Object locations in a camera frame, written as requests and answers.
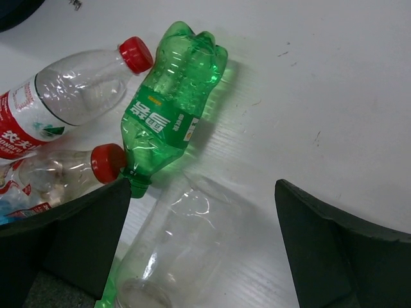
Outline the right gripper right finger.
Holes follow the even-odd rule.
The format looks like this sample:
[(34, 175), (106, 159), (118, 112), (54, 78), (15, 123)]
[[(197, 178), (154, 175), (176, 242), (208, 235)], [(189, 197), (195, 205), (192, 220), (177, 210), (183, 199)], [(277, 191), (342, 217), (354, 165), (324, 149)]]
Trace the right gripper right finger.
[(274, 197), (300, 307), (410, 307), (410, 234), (287, 180), (275, 183)]

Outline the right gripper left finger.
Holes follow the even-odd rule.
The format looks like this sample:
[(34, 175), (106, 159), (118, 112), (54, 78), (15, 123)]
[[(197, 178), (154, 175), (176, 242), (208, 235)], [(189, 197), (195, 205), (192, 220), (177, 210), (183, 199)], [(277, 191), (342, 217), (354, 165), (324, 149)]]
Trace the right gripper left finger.
[(1, 307), (22, 307), (40, 271), (100, 300), (130, 199), (130, 183), (120, 179), (1, 225)]

